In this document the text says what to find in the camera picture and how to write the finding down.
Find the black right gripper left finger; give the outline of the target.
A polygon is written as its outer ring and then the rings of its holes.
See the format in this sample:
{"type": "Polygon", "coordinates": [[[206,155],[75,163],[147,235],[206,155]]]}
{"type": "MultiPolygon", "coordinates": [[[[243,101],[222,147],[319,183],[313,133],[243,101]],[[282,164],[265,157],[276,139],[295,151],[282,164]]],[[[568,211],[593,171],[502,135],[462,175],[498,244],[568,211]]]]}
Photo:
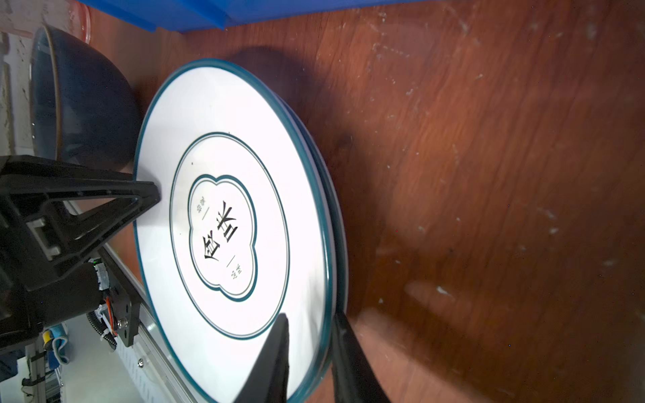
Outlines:
{"type": "Polygon", "coordinates": [[[288,379],[289,321],[281,313],[234,402],[287,402],[288,379]]]}

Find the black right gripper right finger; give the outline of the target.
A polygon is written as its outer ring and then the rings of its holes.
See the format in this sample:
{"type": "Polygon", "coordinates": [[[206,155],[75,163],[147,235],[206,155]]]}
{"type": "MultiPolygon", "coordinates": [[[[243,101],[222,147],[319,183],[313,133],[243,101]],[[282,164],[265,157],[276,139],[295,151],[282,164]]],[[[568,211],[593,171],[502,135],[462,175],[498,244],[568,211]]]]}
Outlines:
{"type": "Polygon", "coordinates": [[[335,402],[390,402],[342,312],[334,314],[331,354],[335,402]]]}

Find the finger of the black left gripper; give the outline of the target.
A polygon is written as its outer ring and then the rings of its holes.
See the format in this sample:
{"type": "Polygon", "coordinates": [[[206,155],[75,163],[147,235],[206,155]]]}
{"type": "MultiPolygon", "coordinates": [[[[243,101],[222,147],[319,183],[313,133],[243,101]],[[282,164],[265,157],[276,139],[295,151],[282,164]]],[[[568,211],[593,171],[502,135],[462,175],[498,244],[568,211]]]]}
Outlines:
{"type": "Polygon", "coordinates": [[[61,280],[161,200],[151,181],[29,155],[1,159],[1,277],[61,280]]]}

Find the white plate green clover motif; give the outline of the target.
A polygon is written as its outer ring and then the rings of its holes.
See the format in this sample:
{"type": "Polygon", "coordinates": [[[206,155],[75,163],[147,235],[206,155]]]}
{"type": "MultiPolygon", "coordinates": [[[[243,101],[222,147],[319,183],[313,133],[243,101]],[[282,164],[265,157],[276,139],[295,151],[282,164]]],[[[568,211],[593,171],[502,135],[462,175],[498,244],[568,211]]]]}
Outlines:
{"type": "Polygon", "coordinates": [[[181,374],[208,402],[242,391],[279,317],[287,401],[331,362],[349,262],[334,183],[311,134],[264,82],[225,60],[172,73],[137,144],[134,176],[160,201],[134,222],[144,289],[181,374]]]}

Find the left robot arm base plate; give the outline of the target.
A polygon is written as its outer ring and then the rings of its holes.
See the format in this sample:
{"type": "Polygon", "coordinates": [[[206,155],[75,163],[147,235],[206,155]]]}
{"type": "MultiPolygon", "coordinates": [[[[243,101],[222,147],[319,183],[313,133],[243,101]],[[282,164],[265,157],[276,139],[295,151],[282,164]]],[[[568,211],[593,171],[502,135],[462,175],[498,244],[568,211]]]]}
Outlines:
{"type": "Polygon", "coordinates": [[[144,305],[139,282],[107,246],[100,248],[90,262],[102,282],[107,325],[114,337],[130,348],[139,334],[139,313],[144,305]]]}

